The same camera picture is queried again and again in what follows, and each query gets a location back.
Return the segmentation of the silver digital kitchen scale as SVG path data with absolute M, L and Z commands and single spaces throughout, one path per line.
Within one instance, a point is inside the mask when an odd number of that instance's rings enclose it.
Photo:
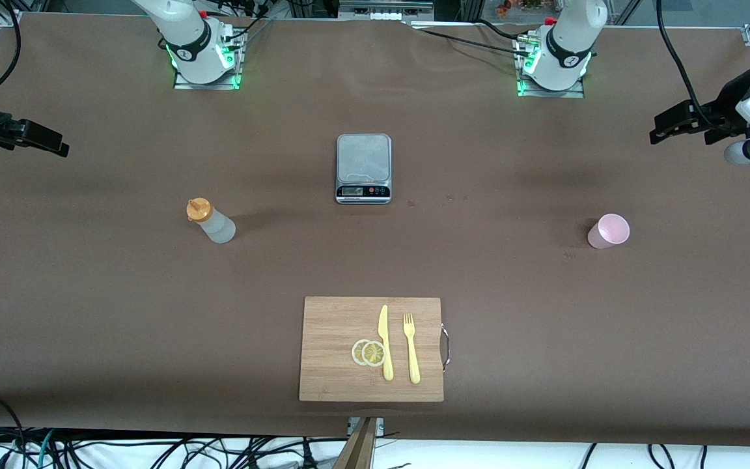
M 389 204 L 393 195 L 392 150 L 387 134 L 340 135 L 336 146 L 337 204 Z

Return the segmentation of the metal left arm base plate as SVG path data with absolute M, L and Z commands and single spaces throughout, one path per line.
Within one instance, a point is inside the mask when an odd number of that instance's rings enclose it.
M 586 65 L 591 56 L 586 56 L 583 66 L 574 68 L 561 68 L 559 76 L 568 82 L 568 77 L 574 76 L 575 81 L 562 89 L 547 88 L 539 83 L 533 74 L 533 68 L 538 68 L 544 54 L 538 45 L 536 31 L 530 31 L 528 35 L 519 35 L 512 40 L 514 50 L 525 55 L 516 55 L 514 63 L 517 77 L 517 93 L 520 97 L 539 98 L 583 98 L 583 75 L 587 71 Z

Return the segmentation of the pink plastic cup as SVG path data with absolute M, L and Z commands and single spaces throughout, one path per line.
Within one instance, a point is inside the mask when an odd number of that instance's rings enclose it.
M 607 249 L 625 243 L 630 234 L 630 225 L 625 217 L 604 214 L 587 233 L 587 242 L 592 248 Z

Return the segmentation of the wooden post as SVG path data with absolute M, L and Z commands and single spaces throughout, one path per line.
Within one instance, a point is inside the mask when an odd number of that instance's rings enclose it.
M 377 442 L 377 428 L 371 417 L 366 416 L 348 437 L 331 469 L 371 469 Z

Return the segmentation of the wooden cutting board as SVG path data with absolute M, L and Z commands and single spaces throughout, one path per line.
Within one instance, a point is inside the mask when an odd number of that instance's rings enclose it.
M 388 306 L 389 346 L 394 378 L 381 366 L 357 365 L 352 345 L 381 342 L 379 314 Z M 415 321 L 415 347 L 421 382 L 409 380 L 404 314 Z M 441 301 L 438 298 L 310 296 L 303 308 L 299 398 L 308 403 L 440 403 Z

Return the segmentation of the metal bracket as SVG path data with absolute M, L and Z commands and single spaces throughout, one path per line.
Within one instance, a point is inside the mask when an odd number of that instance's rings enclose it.
M 358 425 L 363 422 L 364 418 L 358 418 L 357 416 L 352 416 L 351 418 L 348 418 L 348 424 L 346 424 L 346 436 L 351 436 L 352 433 L 357 429 Z M 377 438 L 384 438 L 386 431 L 385 431 L 385 424 L 383 418 L 369 418 L 372 419 L 372 422 L 375 424 L 376 430 L 376 437 Z

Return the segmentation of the yellow plastic knife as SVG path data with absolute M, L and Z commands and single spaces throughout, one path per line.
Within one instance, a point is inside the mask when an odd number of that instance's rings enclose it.
M 392 356 L 389 346 L 389 333 L 388 333 L 388 306 L 383 305 L 379 314 L 378 320 L 378 335 L 382 340 L 384 349 L 383 359 L 383 377 L 386 381 L 391 381 L 394 378 Z

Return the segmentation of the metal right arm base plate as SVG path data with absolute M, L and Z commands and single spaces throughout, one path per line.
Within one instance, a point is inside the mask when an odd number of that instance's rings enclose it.
M 182 66 L 171 57 L 173 88 L 184 90 L 238 90 L 246 57 L 247 37 L 215 45 L 202 53 L 200 65 Z

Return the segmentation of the white power strip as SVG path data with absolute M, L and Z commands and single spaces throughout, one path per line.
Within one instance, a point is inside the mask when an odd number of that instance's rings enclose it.
M 434 21 L 434 0 L 339 0 L 337 17 L 402 23 Z

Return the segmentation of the clear sauce bottle orange cap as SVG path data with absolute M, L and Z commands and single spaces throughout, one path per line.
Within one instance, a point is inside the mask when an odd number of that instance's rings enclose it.
M 188 200 L 186 214 L 190 222 L 196 223 L 206 233 L 209 240 L 216 244 L 225 244 L 237 234 L 235 223 L 220 213 L 208 199 Z

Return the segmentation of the yellow plastic fork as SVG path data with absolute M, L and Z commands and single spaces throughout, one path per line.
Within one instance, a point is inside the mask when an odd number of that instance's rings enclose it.
M 419 385 L 421 382 L 421 372 L 415 347 L 415 321 L 411 313 L 404 314 L 404 335 L 408 344 L 409 380 L 413 385 Z

